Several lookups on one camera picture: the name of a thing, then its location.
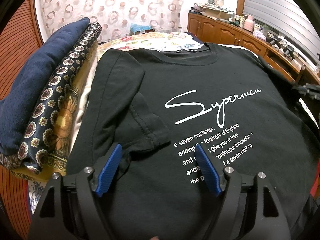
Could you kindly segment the long wooden sideboard cabinet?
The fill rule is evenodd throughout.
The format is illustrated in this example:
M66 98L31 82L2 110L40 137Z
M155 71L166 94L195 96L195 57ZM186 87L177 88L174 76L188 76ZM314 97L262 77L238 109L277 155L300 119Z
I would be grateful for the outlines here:
M260 55L274 69L280 71L289 81L300 85L319 85L319 76L308 66L296 67L267 42L248 31L203 15L188 14L188 31L202 42L242 46Z

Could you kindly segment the light blue plastic bag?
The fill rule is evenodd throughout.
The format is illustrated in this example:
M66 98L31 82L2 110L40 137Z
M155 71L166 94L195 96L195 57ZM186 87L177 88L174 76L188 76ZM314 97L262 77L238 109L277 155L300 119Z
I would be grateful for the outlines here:
M150 25L131 24L130 26L130 35L145 34L154 31L155 30Z

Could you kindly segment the cardboard box with clutter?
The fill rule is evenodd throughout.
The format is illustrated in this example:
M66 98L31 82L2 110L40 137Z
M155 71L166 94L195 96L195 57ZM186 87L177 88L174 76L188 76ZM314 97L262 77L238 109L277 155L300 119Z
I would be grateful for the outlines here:
M223 20L229 20L232 16L232 12L225 12L224 10L216 9L216 8L209 8L205 7L204 11L202 12L204 16L214 17Z

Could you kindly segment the navy blue folded cloth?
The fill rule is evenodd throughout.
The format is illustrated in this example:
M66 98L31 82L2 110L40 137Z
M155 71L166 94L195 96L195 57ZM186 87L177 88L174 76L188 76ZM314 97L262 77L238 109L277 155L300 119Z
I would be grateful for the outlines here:
M90 20L84 17L55 33L29 57L9 94L1 100L1 153L18 152L36 102L54 69L71 50Z

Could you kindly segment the blue floral white bedsheet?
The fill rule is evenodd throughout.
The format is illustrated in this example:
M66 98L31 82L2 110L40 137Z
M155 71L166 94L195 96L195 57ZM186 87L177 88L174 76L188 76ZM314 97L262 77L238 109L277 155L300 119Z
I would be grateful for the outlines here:
M41 195L46 187L46 182L28 181L28 200L31 216L33 216Z

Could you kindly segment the grey window blind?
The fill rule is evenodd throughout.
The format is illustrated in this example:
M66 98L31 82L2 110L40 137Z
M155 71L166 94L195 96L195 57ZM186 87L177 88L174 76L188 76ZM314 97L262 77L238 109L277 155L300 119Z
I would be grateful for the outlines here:
M319 35L294 0L245 0L244 13L285 34L319 63Z

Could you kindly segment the pink round container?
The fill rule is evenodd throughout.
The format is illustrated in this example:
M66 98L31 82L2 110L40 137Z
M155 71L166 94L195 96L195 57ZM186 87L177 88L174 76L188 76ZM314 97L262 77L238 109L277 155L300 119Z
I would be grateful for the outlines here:
M255 21L253 19L253 16L252 15L247 15L246 19L245 19L245 22L244 22L243 28L252 33L253 30L254 30L254 25L255 25Z

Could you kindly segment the circle patterned sheer curtain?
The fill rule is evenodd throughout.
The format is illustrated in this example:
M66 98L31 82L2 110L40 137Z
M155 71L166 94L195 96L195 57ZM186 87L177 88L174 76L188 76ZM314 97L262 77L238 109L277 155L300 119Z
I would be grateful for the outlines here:
M128 36L131 25L148 25L157 32L180 28L183 0L35 0L42 36L84 17L98 22L100 42Z

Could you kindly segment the black printed t-shirt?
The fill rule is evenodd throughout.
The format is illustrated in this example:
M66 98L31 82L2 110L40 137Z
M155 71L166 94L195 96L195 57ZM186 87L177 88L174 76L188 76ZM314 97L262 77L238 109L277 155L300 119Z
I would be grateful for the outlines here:
M291 83L246 49L108 50L67 172L93 165L114 142L123 158L100 208L115 239L204 238L219 204L196 145L239 173L264 172L292 239L317 208L318 127Z

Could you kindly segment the brown wooden louvered wardrobe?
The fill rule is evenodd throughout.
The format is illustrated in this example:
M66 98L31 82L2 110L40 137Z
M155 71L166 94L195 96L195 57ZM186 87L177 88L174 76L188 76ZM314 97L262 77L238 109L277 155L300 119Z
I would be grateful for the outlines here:
M35 0L25 0L1 33L1 99L27 59L43 44ZM28 182L1 166L1 239L27 239L31 222Z

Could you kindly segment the pink floral beige blanket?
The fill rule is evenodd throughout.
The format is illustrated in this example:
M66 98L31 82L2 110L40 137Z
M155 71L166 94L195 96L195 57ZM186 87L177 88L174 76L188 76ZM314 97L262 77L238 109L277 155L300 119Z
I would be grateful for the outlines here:
M203 43L196 41L195 38L188 33L150 32L126 36L100 44L97 47L97 57L100 59L109 49L129 51L144 48L157 51L180 51L198 49L202 46Z

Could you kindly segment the gold floral folded cloth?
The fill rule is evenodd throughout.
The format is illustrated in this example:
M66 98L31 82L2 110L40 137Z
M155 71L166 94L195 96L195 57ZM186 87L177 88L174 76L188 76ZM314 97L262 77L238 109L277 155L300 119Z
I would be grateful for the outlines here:
M21 166L12 170L15 176L45 182L55 172L66 175L78 101L97 65L97 47L97 41L79 41L49 80L21 143Z

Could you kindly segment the dark patterned folded cloth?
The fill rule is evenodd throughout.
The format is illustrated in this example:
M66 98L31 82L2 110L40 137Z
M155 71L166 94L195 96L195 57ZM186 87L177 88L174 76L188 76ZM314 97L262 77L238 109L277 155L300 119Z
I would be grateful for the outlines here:
M1 101L1 165L47 180L65 172L79 94L101 25L83 18L55 32L27 61Z

